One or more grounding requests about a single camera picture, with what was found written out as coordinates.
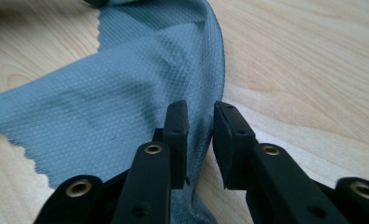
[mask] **microfiber cloth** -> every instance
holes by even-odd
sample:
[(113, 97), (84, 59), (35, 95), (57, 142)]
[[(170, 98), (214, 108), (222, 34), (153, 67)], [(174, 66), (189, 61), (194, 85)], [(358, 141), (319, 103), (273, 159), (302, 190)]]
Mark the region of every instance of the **microfiber cloth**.
[(218, 22), (205, 0), (101, 8), (99, 52), (0, 93), (0, 133), (25, 147), (52, 188), (75, 175), (107, 181), (186, 100), (190, 185), (172, 190), (172, 223), (215, 223), (195, 194), (224, 83)]

